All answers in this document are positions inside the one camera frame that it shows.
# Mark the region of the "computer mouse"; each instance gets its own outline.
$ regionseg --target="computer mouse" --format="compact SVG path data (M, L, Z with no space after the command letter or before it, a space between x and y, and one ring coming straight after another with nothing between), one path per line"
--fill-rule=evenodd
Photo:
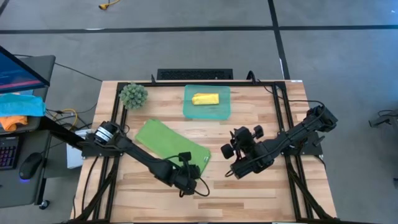
M22 180L28 180L35 175L37 168L43 161L43 155L39 152L30 154L19 168L19 177Z

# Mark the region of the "green plastic container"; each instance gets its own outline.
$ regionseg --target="green plastic container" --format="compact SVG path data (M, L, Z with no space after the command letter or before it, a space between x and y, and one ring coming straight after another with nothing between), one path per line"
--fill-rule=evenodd
M192 97L196 93L218 93L218 105L194 105ZM183 114L193 119L226 120L231 115L231 89L229 86L186 85Z

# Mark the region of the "yellow cable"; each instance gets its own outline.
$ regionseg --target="yellow cable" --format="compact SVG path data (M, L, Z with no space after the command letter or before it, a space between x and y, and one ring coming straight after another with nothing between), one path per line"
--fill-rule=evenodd
M66 111L72 111L75 114L75 121L73 122L72 126L69 128L69 130L71 130L77 123L77 112L75 111L75 109L71 109L71 108L67 108L67 109L63 109L61 110L62 112L66 112ZM55 121L54 118L56 118L58 116L58 113L56 113L55 115L52 116L52 120Z
M98 7L102 10L106 10L109 6L118 3L120 0L116 0L114 2L111 3L105 3L105 4L100 4Z

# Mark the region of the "small green plant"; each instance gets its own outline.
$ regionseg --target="small green plant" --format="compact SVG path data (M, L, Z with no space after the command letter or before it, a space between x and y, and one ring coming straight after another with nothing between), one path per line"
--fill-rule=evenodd
M119 97L126 109L138 109L147 100L148 91L142 85L131 83L123 87Z

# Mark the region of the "blue cloth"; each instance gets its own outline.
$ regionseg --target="blue cloth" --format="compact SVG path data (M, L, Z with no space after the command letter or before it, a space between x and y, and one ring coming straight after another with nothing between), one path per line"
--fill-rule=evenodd
M4 94L0 96L0 117L44 116L45 103L39 96Z

